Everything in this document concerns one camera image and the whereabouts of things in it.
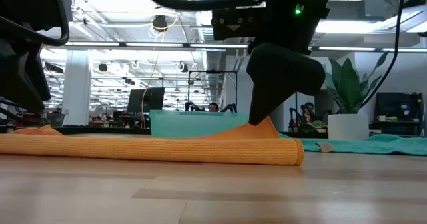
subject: orange towel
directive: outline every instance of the orange towel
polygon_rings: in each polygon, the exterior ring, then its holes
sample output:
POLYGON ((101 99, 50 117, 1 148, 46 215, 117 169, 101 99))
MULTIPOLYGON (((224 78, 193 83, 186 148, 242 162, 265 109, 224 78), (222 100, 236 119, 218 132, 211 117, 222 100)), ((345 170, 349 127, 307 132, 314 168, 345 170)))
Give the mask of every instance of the orange towel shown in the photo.
POLYGON ((264 165, 301 165, 304 159, 301 142, 278 138, 269 119, 200 139, 66 137, 50 127, 13 134, 0 135, 0 153, 264 165))

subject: potted plant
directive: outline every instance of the potted plant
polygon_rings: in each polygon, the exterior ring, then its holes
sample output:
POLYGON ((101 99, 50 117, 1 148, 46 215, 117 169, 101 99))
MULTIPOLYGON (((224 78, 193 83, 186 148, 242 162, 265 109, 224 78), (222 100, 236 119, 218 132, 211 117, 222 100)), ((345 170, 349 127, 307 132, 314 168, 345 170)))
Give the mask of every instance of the potted plant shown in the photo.
POLYGON ((332 73, 325 78, 326 88, 340 108, 340 114, 328 117, 328 133, 335 140, 363 140, 369 137, 369 120, 367 115, 358 114, 368 94, 375 88, 382 76, 370 81, 375 70, 386 60, 388 52, 377 60, 371 74, 359 73, 347 58, 342 65, 329 59, 332 73))

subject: person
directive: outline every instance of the person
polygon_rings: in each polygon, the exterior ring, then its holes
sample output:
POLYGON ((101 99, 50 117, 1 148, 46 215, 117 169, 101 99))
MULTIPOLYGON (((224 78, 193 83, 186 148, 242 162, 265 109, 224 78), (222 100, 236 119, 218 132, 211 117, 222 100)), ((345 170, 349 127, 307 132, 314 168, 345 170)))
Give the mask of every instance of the person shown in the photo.
POLYGON ((302 106, 301 123, 312 123, 314 121, 314 104, 307 102, 302 106))
POLYGON ((209 104, 209 112, 218 112, 219 110, 220 110, 220 107, 218 107, 217 103, 209 104))

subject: teal cloth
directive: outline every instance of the teal cloth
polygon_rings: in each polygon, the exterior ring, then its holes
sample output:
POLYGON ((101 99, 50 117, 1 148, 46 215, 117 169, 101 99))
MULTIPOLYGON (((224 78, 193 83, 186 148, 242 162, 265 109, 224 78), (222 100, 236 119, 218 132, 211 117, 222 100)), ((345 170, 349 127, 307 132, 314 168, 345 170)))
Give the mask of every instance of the teal cloth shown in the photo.
POLYGON ((364 141, 301 139, 305 151, 320 152, 319 142, 331 143, 336 153, 398 154, 427 156, 427 138, 402 138, 396 135, 374 135, 364 141))
MULTIPOLYGON (((209 113, 201 111, 151 111, 151 135, 157 138, 192 138, 214 135, 248 121, 242 113, 209 113)), ((302 139, 304 150, 320 151, 318 142, 329 142, 337 153, 370 153, 427 155, 427 139, 375 135, 364 141, 302 139)))

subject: wooden floor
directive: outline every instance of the wooden floor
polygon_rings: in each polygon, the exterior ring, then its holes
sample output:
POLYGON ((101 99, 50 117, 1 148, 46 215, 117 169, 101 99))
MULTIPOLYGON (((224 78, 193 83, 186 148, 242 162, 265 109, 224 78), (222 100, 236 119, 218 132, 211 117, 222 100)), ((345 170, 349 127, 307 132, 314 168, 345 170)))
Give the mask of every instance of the wooden floor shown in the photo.
POLYGON ((1 224, 427 223, 427 158, 302 167, 0 155, 1 224))

